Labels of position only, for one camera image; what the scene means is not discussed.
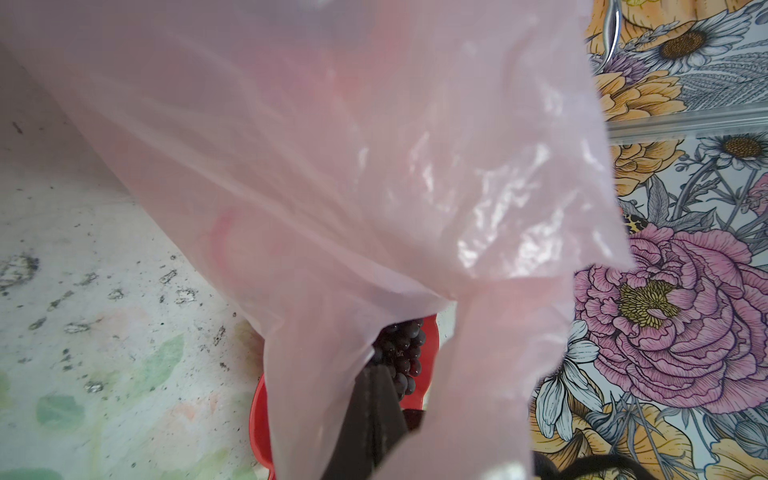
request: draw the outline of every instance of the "pink plastic bag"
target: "pink plastic bag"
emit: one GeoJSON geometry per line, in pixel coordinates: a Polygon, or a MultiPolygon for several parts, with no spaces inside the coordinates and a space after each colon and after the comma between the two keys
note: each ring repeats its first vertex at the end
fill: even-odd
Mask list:
{"type": "Polygon", "coordinates": [[[7,0],[0,39],[266,337],[315,480],[387,324],[459,301],[377,478],[523,478],[571,272],[629,266],[573,2],[7,0]]]}

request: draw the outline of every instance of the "worn white table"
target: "worn white table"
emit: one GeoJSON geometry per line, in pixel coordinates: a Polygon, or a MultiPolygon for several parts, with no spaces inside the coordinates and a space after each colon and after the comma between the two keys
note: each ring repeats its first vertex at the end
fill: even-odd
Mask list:
{"type": "Polygon", "coordinates": [[[0,85],[0,480],[266,478],[263,340],[1,49],[0,85]]]}

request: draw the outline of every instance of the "red tray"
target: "red tray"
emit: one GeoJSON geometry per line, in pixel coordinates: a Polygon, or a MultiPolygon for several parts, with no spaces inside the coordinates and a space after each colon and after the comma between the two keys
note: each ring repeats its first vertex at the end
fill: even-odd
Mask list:
{"type": "MultiPolygon", "coordinates": [[[[400,401],[402,409],[420,410],[424,406],[424,395],[432,382],[432,367],[435,365],[435,357],[440,348],[440,336],[437,330],[437,315],[428,316],[422,326],[426,341],[422,345],[422,374],[415,377],[416,390],[411,395],[406,395],[400,401]]],[[[256,394],[253,396],[253,404],[250,407],[250,419],[248,422],[250,435],[250,447],[256,460],[270,470],[270,480],[275,480],[274,464],[272,463],[272,446],[270,445],[270,422],[266,413],[266,386],[264,376],[259,379],[256,394]]]]}

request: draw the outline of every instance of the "metal handle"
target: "metal handle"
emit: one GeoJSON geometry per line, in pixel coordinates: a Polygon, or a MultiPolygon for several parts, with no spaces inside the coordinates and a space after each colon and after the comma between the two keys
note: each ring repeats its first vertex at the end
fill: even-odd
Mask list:
{"type": "Polygon", "coordinates": [[[605,65],[611,61],[619,47],[619,37],[621,36],[621,0],[607,1],[608,10],[605,12],[605,20],[603,22],[603,46],[605,53],[603,53],[603,61],[595,69],[594,74],[602,72],[605,65]]]}

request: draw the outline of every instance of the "white daisy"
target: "white daisy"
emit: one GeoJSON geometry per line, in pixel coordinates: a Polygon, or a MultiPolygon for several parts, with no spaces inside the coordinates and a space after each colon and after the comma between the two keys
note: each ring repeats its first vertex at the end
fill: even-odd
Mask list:
{"type": "Polygon", "coordinates": [[[724,135],[701,138],[701,153],[716,158],[717,168],[733,165],[736,170],[744,167],[759,170],[768,167],[768,140],[766,134],[724,135]]]}
{"type": "Polygon", "coordinates": [[[554,375],[544,380],[536,393],[536,422],[541,434],[548,439],[554,436],[555,429],[566,442],[573,438],[573,415],[568,407],[568,393],[588,409],[603,411],[603,402],[577,366],[593,362],[598,357],[598,346],[585,339],[586,335],[587,323],[584,320],[575,321],[562,365],[554,375]]]}
{"type": "Polygon", "coordinates": [[[670,75],[701,68],[712,57],[728,52],[734,44],[744,39],[750,27],[749,15],[742,12],[719,14],[694,24],[681,36],[649,50],[638,52],[637,58],[645,62],[651,71],[667,70],[670,75]]]}

